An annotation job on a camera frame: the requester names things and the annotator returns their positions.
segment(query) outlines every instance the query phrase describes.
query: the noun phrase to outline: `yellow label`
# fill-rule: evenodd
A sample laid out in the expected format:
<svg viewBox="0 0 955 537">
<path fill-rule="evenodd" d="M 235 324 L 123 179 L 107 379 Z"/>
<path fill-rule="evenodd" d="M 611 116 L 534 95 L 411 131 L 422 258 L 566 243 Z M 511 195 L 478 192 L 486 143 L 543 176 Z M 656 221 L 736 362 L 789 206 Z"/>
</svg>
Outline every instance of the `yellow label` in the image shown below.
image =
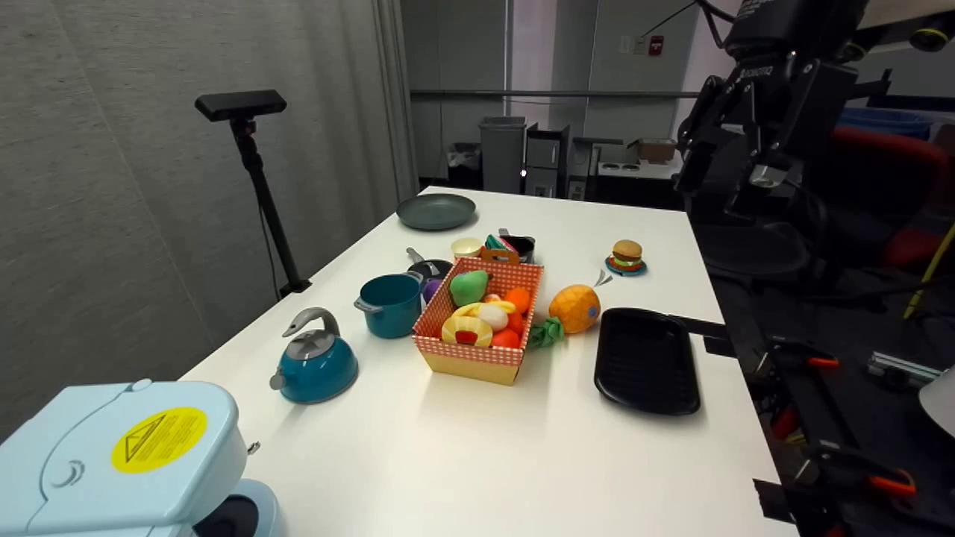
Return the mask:
<svg viewBox="0 0 955 537">
<path fill-rule="evenodd" d="M 120 474 L 158 473 L 184 458 L 204 435 L 210 418 L 198 407 L 169 407 L 128 428 L 113 444 L 113 470 Z"/>
</svg>

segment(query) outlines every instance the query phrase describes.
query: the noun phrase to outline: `blue teapot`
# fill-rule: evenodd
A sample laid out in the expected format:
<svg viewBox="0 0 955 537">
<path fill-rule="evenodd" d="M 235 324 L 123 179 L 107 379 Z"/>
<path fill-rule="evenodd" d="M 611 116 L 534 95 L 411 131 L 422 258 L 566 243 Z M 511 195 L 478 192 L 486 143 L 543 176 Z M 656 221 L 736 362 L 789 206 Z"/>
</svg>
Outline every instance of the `blue teapot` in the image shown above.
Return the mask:
<svg viewBox="0 0 955 537">
<path fill-rule="evenodd" d="M 322 319 L 322 330 L 299 334 L 307 324 Z M 359 362 L 329 312 L 302 312 L 283 337 L 299 334 L 271 377 L 271 389 L 293 404 L 322 404 L 346 394 L 359 379 Z"/>
</svg>

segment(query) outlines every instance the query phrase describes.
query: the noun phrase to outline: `white table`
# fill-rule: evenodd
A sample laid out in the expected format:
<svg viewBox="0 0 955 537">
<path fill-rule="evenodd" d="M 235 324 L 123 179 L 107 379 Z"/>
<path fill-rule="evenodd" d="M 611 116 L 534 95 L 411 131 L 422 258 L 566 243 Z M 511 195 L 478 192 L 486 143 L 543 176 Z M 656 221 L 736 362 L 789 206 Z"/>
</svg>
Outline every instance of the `white table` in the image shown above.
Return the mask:
<svg viewBox="0 0 955 537">
<path fill-rule="evenodd" d="M 405 246 L 448 258 L 459 237 L 498 228 L 537 237 L 545 265 L 537 312 L 566 283 L 593 283 L 611 243 L 645 246 L 650 273 L 599 288 L 607 307 L 654 307 L 723 324 L 693 230 L 678 213 L 478 195 L 480 221 L 457 233 L 411 233 L 392 216 L 311 289 L 290 297 L 211 353 L 184 379 L 219 382 L 240 400 L 240 428 L 262 447 L 247 479 L 269 483 L 290 534 L 793 534 L 765 522 L 751 479 L 780 483 L 736 362 L 699 349 L 704 410 L 645 418 L 593 389 L 596 334 L 531 353 L 516 386 L 434 377 L 411 340 L 375 340 L 352 307 L 359 288 L 410 265 Z M 302 312 L 335 312 L 362 377 L 322 407 L 269 392 Z"/>
</svg>

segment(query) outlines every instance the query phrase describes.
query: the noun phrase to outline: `blue container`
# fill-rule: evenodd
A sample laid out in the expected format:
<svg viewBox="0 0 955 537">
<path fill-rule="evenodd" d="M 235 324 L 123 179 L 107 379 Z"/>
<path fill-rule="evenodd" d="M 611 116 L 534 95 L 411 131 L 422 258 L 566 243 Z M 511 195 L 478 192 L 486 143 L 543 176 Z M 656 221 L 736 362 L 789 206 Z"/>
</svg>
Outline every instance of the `blue container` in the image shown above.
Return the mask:
<svg viewBox="0 0 955 537">
<path fill-rule="evenodd" d="M 866 131 L 883 131 L 895 137 L 930 137 L 930 122 L 925 116 L 898 115 L 898 112 L 871 112 L 871 107 L 848 107 L 841 112 L 841 127 L 866 130 Z"/>
<path fill-rule="evenodd" d="M 422 283 L 411 274 L 383 274 L 362 288 L 359 312 L 368 331 L 386 340 L 411 334 L 422 318 Z"/>
</svg>

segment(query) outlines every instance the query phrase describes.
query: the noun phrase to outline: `orange basket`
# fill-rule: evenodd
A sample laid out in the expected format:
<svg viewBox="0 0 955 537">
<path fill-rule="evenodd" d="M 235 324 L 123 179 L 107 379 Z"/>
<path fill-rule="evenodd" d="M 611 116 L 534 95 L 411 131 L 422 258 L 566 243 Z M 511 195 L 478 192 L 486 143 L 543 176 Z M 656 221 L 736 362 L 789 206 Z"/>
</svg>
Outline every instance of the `orange basket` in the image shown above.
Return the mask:
<svg viewBox="0 0 955 537">
<path fill-rule="evenodd" d="M 454 315 L 454 303 L 448 294 L 450 277 L 462 274 L 462 273 L 478 273 L 478 270 L 490 273 L 490 294 L 505 297 L 511 288 L 526 288 L 531 294 L 531 312 L 529 312 L 529 324 L 526 324 L 526 334 L 520 340 L 520 349 L 457 347 L 457 343 L 446 343 L 440 337 L 446 319 Z M 543 265 L 534 265 L 534 264 L 483 264 L 478 258 L 459 259 L 416 324 L 416 347 L 425 355 L 426 367 L 434 374 L 514 386 L 520 364 L 526 358 L 526 349 L 529 349 L 529 337 L 531 337 L 531 318 L 534 318 L 541 274 L 543 274 Z"/>
</svg>

